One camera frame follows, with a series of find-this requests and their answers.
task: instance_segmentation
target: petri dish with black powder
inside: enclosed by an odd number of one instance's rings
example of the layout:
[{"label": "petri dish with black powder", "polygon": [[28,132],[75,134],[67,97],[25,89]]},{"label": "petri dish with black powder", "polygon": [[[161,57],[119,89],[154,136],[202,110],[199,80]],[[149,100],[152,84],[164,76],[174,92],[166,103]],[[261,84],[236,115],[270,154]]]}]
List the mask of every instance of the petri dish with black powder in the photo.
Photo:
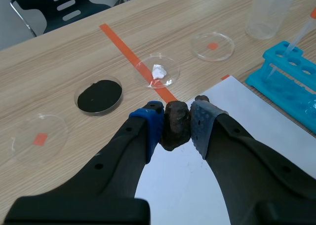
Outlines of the petri dish with black powder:
[{"label": "petri dish with black powder", "polygon": [[75,92],[75,104],[89,116],[102,116],[115,110],[122,100],[122,85],[113,76],[89,79]]}]

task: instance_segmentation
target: clear plastic cup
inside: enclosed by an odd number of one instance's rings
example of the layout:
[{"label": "clear plastic cup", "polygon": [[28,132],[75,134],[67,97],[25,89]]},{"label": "clear plastic cup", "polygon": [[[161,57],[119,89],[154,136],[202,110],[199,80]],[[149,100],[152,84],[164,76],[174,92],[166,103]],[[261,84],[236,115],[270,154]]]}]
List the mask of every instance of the clear plastic cup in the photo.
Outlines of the clear plastic cup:
[{"label": "clear plastic cup", "polygon": [[253,0],[246,33],[257,39],[274,37],[294,0]]}]

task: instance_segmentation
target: black powder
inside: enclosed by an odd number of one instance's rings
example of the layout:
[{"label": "black powder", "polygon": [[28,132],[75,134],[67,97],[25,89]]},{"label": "black powder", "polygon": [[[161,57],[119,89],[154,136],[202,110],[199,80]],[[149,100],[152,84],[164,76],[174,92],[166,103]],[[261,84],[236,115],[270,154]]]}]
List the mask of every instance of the black powder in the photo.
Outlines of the black powder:
[{"label": "black powder", "polygon": [[92,84],[78,97],[78,107],[87,113],[98,113],[112,107],[120,98],[122,87],[111,80]]}]

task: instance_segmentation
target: white paper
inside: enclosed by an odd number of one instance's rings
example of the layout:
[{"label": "white paper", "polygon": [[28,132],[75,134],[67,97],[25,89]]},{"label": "white paper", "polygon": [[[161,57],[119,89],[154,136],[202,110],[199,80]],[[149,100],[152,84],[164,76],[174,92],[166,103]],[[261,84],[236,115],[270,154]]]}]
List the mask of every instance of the white paper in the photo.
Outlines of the white paper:
[{"label": "white paper", "polygon": [[[256,140],[281,153],[316,178],[316,140],[232,76],[201,95],[227,111]],[[152,225],[229,225],[213,172],[192,141],[165,151],[157,145],[136,195],[151,208]]]}]

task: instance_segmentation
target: rock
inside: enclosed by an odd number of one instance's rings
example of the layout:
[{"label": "rock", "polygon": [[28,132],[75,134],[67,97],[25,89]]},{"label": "rock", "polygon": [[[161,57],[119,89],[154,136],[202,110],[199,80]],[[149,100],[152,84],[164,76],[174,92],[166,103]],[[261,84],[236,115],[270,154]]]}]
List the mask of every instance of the rock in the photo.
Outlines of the rock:
[{"label": "rock", "polygon": [[204,101],[208,101],[209,102],[209,99],[208,97],[206,97],[205,95],[198,95],[196,96],[195,100],[204,100]]},{"label": "rock", "polygon": [[186,103],[173,101],[164,112],[164,127],[159,143],[167,151],[185,144],[191,138],[190,114]]}]

